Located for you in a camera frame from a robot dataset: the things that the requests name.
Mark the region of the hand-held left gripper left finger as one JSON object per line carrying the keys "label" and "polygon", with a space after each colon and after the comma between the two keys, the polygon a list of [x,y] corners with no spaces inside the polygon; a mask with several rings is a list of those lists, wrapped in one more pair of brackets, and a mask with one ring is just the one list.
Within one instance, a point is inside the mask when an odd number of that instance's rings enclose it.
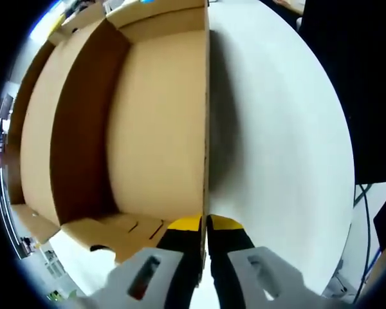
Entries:
{"label": "hand-held left gripper left finger", "polygon": [[202,217],[173,221],[154,248],[143,248],[74,308],[188,308],[202,270]]}

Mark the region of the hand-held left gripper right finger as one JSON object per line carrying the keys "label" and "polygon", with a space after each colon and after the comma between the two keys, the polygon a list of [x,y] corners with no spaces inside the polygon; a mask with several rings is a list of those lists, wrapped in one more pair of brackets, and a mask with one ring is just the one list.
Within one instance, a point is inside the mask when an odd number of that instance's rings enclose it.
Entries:
{"label": "hand-held left gripper right finger", "polygon": [[266,247],[256,247],[237,221],[206,220],[211,274],[221,308],[336,308],[304,284],[301,272]]}

